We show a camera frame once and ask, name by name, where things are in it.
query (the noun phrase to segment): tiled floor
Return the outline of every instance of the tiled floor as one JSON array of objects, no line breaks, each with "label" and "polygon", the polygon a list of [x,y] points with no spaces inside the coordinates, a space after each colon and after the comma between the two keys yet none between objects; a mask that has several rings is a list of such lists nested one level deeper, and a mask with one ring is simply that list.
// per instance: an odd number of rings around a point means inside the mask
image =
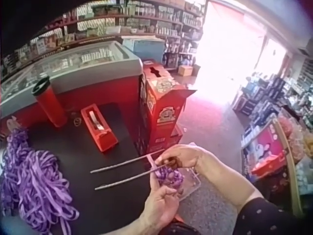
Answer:
[{"label": "tiled floor", "polygon": [[[181,142],[195,142],[241,172],[240,139],[244,129],[230,107],[238,87],[230,79],[210,81],[201,70],[196,81],[192,77],[177,79],[193,83],[192,87],[198,89],[187,99],[179,118],[185,131]],[[203,235],[232,234],[236,222],[234,208],[204,178],[201,183],[200,189],[181,203],[180,216]]]}]

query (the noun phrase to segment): black sleeve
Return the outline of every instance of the black sleeve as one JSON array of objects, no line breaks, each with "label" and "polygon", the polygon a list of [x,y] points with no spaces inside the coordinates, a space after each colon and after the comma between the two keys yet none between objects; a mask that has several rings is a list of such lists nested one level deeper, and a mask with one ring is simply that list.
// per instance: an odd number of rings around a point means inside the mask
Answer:
[{"label": "black sleeve", "polygon": [[248,202],[237,217],[233,235],[296,234],[298,219],[263,198]]}]

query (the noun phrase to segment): red tape dispenser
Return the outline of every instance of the red tape dispenser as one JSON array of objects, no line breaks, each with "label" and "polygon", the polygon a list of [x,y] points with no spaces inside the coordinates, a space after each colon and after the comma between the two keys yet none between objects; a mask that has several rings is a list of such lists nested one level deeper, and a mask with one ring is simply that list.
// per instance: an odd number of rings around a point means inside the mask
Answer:
[{"label": "red tape dispenser", "polygon": [[118,143],[117,138],[103,118],[97,105],[92,104],[82,109],[81,114],[101,152],[113,148]]}]

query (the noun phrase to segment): glass display freezer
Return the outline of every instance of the glass display freezer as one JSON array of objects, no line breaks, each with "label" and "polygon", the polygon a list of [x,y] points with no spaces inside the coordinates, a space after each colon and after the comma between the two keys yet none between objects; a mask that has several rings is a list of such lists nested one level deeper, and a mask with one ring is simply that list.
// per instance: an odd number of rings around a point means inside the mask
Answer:
[{"label": "glass display freezer", "polygon": [[1,118],[36,102],[31,94],[46,73],[56,94],[83,86],[142,74],[142,62],[116,41],[77,47],[51,55],[1,85]]}]

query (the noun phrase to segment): purple ribbon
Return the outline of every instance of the purple ribbon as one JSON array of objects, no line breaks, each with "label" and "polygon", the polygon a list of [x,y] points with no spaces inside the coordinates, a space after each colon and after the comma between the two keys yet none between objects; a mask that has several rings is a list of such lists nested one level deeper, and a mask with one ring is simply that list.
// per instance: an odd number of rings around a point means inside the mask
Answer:
[{"label": "purple ribbon", "polygon": [[1,165],[2,213],[18,208],[20,217],[43,235],[51,234],[51,225],[60,220],[63,234],[70,235],[68,221],[77,219],[79,212],[69,205],[69,182],[59,172],[57,158],[30,148],[25,130],[14,130],[7,140]]}]

